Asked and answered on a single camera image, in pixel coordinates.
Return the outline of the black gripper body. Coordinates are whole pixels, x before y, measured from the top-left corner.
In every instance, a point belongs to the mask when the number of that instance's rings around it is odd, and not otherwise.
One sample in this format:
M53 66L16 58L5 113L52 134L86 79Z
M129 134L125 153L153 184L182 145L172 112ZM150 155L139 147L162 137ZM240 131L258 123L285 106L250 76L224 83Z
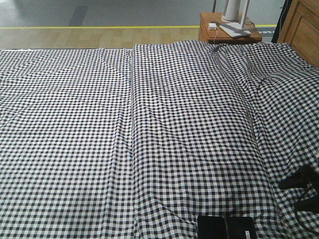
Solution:
M313 186L319 185L319 174L310 165L304 165L299 169L299 186L306 186L311 183Z

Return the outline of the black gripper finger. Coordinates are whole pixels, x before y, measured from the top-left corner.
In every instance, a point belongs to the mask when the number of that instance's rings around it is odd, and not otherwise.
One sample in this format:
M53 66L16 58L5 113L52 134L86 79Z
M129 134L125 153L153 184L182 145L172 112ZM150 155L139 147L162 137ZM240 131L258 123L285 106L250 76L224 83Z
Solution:
M306 188L308 184L307 181L307 173L304 171L297 171L280 181L278 186L280 189Z

